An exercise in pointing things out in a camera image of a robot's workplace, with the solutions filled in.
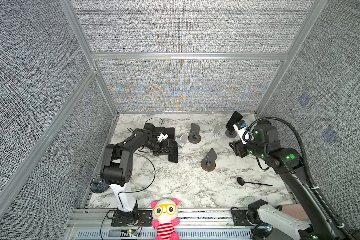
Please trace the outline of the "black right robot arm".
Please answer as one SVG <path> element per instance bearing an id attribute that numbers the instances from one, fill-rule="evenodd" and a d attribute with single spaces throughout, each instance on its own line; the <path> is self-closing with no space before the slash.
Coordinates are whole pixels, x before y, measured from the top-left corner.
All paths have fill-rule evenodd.
<path id="1" fill-rule="evenodd" d="M 248 206 L 249 223 L 268 224 L 294 240 L 360 240 L 360 231 L 350 229 L 322 196 L 312 180 L 303 151 L 281 147 L 277 129 L 266 121 L 249 127 L 241 120 L 233 129 L 240 137 L 230 143 L 235 155 L 263 160 L 287 184 L 309 219 L 300 221 L 258 200 Z"/>

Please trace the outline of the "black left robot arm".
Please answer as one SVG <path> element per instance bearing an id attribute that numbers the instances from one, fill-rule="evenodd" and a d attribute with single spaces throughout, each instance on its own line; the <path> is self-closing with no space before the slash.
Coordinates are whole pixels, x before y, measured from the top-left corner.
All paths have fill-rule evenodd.
<path id="1" fill-rule="evenodd" d="M 129 213 L 138 208 L 137 201 L 130 188 L 133 173 L 133 156 L 138 149 L 146 147 L 154 156 L 174 154 L 177 145 L 173 145 L 175 129 L 155 127 L 145 124 L 142 129 L 135 129 L 125 140 L 105 147 L 100 177 L 113 190 L 117 201 L 117 210 Z"/>

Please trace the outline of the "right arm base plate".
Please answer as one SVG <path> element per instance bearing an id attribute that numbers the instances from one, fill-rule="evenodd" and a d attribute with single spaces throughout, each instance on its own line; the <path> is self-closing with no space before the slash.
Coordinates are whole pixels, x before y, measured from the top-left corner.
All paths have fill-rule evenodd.
<path id="1" fill-rule="evenodd" d="M 236 227 L 243 227 L 243 226 L 253 226 L 255 227 L 256 224 L 253 224 L 249 219 L 248 219 L 248 209 L 239 209 L 237 207 L 232 207 L 230 209 L 232 218 L 233 218 L 233 222 L 234 222 L 234 226 Z"/>

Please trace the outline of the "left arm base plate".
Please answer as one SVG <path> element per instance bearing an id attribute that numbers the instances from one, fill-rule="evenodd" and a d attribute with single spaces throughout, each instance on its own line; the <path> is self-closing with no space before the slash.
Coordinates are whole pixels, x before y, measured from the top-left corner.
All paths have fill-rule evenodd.
<path id="1" fill-rule="evenodd" d="M 152 210 L 138 210 L 132 212 L 122 212 L 116 210 L 113 214 L 111 226 L 112 227 L 132 227 L 137 228 L 140 225 L 143 227 L 151 227 L 153 221 Z"/>

